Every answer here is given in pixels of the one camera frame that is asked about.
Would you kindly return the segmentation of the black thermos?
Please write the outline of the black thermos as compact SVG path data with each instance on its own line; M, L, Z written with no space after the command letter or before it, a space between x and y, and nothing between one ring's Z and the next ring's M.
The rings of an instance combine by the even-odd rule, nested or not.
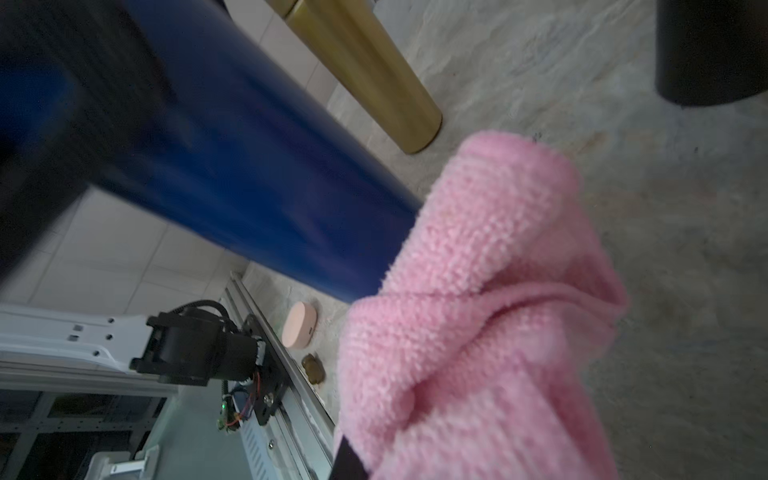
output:
M656 2L655 87L682 107L734 103L767 91L767 3Z

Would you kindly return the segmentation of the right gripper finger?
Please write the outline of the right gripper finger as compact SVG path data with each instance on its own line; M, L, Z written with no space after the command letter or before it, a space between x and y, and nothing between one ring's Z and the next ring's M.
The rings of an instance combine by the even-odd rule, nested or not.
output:
M337 450L329 480L368 480L369 474L351 448L346 437L341 439Z

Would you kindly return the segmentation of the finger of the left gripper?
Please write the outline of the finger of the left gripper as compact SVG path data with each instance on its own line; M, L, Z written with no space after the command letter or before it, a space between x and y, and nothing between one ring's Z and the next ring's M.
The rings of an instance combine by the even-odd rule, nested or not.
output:
M122 2L2 2L3 279L132 148L168 90Z

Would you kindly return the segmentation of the pink cloth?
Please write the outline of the pink cloth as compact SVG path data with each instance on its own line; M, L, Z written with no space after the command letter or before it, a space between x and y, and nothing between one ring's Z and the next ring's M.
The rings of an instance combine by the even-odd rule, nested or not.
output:
M348 311L340 415L369 479L613 479L579 374L626 290L575 167L499 131L446 164L380 291Z

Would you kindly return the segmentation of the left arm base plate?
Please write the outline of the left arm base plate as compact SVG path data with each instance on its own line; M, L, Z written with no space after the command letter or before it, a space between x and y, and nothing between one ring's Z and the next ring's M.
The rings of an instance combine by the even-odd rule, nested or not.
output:
M275 348L270 330L264 328L255 314L246 317L243 330L258 343L253 380L253 415L260 426L266 426L282 404L290 386L290 376Z

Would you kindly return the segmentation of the blue thermos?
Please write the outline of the blue thermos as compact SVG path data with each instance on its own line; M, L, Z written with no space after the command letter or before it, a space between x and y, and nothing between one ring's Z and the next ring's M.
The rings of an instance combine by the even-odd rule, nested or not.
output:
M96 182L346 302L374 295L420 203L212 1L120 1L168 82Z

